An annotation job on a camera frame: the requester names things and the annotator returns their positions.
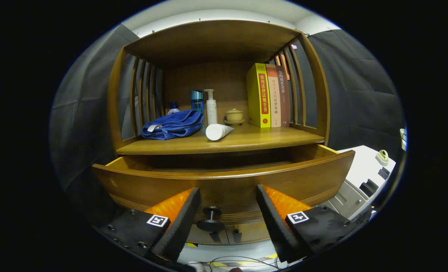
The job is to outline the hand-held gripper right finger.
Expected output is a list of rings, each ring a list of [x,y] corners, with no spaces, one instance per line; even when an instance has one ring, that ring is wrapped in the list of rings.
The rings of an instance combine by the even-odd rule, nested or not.
[[[281,262],[323,253],[359,228],[325,205],[310,207],[262,184],[257,186],[256,201]]]

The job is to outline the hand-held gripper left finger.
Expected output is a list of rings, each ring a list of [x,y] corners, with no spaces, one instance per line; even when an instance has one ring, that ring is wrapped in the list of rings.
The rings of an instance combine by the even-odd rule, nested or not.
[[[105,238],[140,258],[177,262],[201,203],[198,187],[177,193],[146,211],[120,208],[97,229]]]

